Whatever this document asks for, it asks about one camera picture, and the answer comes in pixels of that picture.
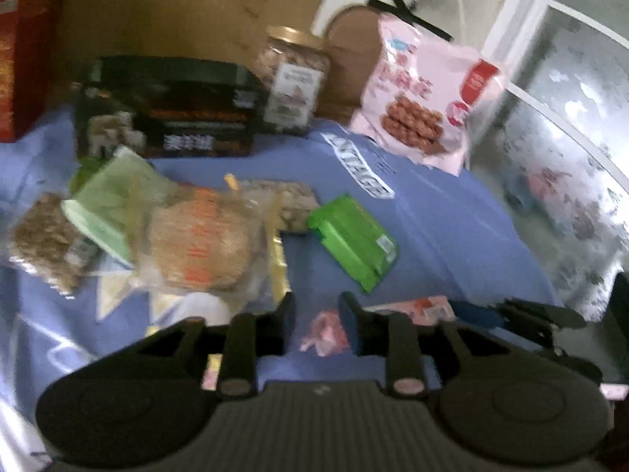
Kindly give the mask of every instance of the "green package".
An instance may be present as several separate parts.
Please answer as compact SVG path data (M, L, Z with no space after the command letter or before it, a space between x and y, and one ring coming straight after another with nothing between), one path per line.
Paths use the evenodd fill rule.
M377 286L399 255L391 235L349 195L316 209L307 223L366 293Z
M127 242L129 190L138 182L157 200L166 198L176 187L131 149L119 147L114 158L72 200L62 203L66 218L82 234L127 266L132 263Z

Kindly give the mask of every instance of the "white jar label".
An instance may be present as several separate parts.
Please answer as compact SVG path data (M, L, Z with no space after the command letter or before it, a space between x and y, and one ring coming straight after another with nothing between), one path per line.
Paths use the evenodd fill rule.
M304 127L310 120L323 73L283 63L276 73L264 121L280 127Z

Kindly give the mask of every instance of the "picture of nuts on bag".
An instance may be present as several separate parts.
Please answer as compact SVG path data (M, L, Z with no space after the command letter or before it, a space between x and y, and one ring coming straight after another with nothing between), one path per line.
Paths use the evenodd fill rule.
M423 108L400 93L381 116L383 129L406 146L422 150L425 154L442 154L445 148L439 142L443 133L443 115Z

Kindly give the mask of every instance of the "white window frame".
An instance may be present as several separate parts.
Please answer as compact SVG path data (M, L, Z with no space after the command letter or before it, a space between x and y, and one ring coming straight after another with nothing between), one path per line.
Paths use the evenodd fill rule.
M505 0L489 36L483 46L482 54L486 58L500 63L509 73L510 80L515 80L522 68L524 59L541 30L548 9L555 9L586 24L616 41L629 50L629 40L614 30L602 25L595 19L579 12L572 7L556 0ZM607 172L629 193L629 179L592 141L570 122L551 110L547 105L531 96L515 85L512 81L507 91L531 108L542 114L550 122L559 127L579 146L585 149ZM495 120L500 105L504 99L497 102L482 121L478 122L481 133L473 136L473 146L480 140Z

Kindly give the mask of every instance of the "black box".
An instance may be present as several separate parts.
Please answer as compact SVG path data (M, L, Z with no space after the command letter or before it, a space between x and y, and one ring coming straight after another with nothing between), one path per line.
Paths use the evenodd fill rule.
M246 156L266 97L236 64L106 56L77 98L77 153L109 157L124 144L147 158Z

